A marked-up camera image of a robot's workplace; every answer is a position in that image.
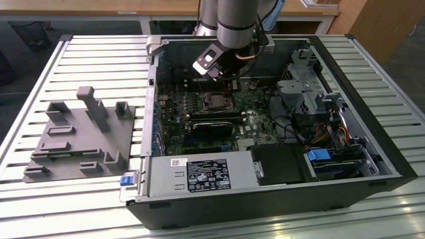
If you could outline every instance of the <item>white sticker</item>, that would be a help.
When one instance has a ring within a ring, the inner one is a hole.
[[[136,11],[118,11],[118,14],[137,14]]]
[[[185,166],[188,162],[186,158],[172,158],[172,167],[173,166]]]

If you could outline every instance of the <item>metal slatted table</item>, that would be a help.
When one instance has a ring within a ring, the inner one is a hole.
[[[25,184],[22,171],[48,117],[49,101],[69,108],[78,86],[93,86],[105,106],[136,106],[129,170],[140,166],[148,83],[148,36],[73,36],[61,41],[0,147],[0,238],[387,238],[425,232],[425,117],[355,40],[322,36],[419,178],[350,208],[281,217],[149,231],[118,200],[120,177]],[[323,72],[333,91],[330,77]]]

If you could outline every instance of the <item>blue plastic clip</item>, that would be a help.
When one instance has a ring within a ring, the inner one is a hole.
[[[134,176],[122,176],[120,180],[121,186],[130,186],[134,185]]]
[[[310,161],[314,160],[329,160],[330,159],[330,155],[326,149],[311,149],[307,153],[307,158],[310,159]]]

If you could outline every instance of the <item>motherboard chip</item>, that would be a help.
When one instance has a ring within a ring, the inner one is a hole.
[[[222,95],[210,96],[210,107],[225,107],[225,99]]]

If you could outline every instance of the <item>power supply label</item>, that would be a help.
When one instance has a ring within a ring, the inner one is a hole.
[[[190,193],[232,188],[225,159],[186,162],[186,169]]]

